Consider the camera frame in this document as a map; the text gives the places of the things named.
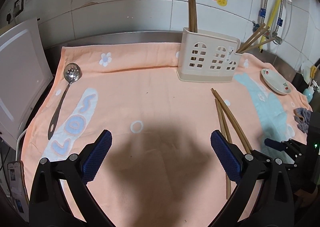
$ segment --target white container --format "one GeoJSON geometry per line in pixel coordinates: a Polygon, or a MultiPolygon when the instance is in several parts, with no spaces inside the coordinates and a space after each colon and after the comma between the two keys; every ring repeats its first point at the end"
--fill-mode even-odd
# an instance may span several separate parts
{"type": "Polygon", "coordinates": [[[241,41],[211,31],[192,33],[183,28],[179,79],[189,82],[231,82],[242,54],[236,54],[241,41]]]}

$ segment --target cloth rag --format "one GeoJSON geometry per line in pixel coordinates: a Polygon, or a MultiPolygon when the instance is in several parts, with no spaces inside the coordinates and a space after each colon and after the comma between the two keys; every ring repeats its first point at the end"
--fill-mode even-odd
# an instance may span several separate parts
{"type": "Polygon", "coordinates": [[[305,108],[297,108],[293,110],[294,120],[298,123],[298,129],[303,133],[308,133],[311,110],[307,110],[305,108]]]}

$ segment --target white bowl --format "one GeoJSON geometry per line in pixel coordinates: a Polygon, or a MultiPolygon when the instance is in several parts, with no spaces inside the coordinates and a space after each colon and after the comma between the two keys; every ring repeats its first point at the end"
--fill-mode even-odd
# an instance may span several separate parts
{"type": "Polygon", "coordinates": [[[274,92],[281,95],[291,93],[290,86],[287,80],[282,77],[282,75],[270,69],[262,69],[261,74],[266,84],[274,92]]]}

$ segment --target dish cloth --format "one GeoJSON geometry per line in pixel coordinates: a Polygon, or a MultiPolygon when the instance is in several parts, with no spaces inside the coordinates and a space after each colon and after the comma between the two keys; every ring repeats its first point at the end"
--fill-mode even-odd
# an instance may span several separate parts
{"type": "Polygon", "coordinates": [[[310,123],[311,117],[311,110],[307,110],[305,108],[297,108],[293,110],[294,113],[294,120],[298,122],[298,129],[301,130],[303,133],[308,134],[308,128],[310,123]]]}
{"type": "MultiPolygon", "coordinates": [[[[291,93],[273,93],[260,72],[276,71],[271,64],[243,54],[232,82],[182,82],[179,51],[175,43],[63,48],[53,87],[23,143],[28,194],[41,157],[66,159],[107,129],[112,146],[87,187],[116,226],[208,226],[226,202],[225,171],[210,143],[212,131],[220,129],[211,88],[229,106],[253,149],[262,150],[266,137],[306,143],[292,114],[295,107],[310,109],[307,99],[291,84],[291,93]],[[68,84],[63,69],[71,62],[83,75],[70,86],[48,141],[50,120],[68,84]]],[[[244,153],[227,123],[232,142],[244,153]]],[[[62,188],[73,214],[83,219],[64,181],[62,188]]],[[[250,215],[259,189],[258,182],[242,219],[250,215]]]]}

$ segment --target stainless steel counter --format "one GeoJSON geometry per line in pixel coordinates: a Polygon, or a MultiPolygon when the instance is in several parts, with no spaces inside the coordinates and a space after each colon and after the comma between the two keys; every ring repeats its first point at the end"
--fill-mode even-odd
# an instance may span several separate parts
{"type": "MultiPolygon", "coordinates": [[[[44,50],[49,67],[53,74],[56,73],[63,46],[83,46],[97,44],[132,44],[132,43],[181,43],[181,31],[132,31],[123,33],[110,33],[97,36],[85,37],[69,42],[57,44],[44,50]]],[[[252,49],[249,53],[256,56],[263,62],[272,64],[277,71],[289,82],[292,82],[296,71],[284,62],[280,57],[268,51],[259,52],[259,49],[252,49]]]]}

